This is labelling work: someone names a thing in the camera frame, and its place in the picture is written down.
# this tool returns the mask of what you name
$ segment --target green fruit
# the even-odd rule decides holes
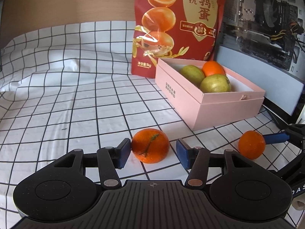
[[[197,87],[200,86],[204,79],[202,70],[195,65],[186,65],[179,71],[179,73]]]
[[[219,92],[230,92],[231,83],[230,80],[221,74],[215,74],[206,77],[201,85],[200,90],[203,93],[219,93]]]

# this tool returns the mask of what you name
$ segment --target red snack bag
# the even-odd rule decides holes
[[[135,0],[132,74],[155,78],[158,58],[211,60],[225,0]]]

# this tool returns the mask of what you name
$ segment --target grid tablecloth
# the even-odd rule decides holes
[[[112,21],[46,28],[16,37],[2,49],[1,229],[20,219],[12,199],[15,186],[73,149],[95,153],[143,128],[157,128],[171,142],[168,156],[143,164],[131,153],[125,168],[117,170],[122,184],[126,179],[184,182],[188,173],[175,152],[177,138],[223,153],[237,149],[248,130],[279,131],[263,108],[255,118],[191,131],[154,79],[131,75],[134,27],[134,22]],[[255,162],[279,170],[297,154],[288,142],[268,145]],[[210,168],[208,182],[220,175],[220,168]],[[88,168],[86,176],[99,182],[97,168]],[[302,214],[291,207],[286,219],[295,226]]]

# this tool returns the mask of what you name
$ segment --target blue gripper pad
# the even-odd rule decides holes
[[[131,152],[131,141],[128,138],[125,138],[115,149],[116,151],[120,151],[119,158],[115,166],[116,169],[124,168],[127,159]]]
[[[176,152],[183,168],[191,169],[191,157],[193,156],[193,150],[188,146],[187,143],[184,142],[183,139],[177,139]]]
[[[263,135],[263,137],[265,139],[266,145],[284,143],[290,138],[289,135],[287,135],[285,132],[266,134]]]

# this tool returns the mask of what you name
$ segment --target pink box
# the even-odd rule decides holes
[[[234,71],[224,67],[232,85],[232,92],[224,93],[203,93],[178,72],[185,65],[201,68],[204,63],[159,59],[156,69],[156,84],[191,130],[228,124],[258,114],[265,91]]]

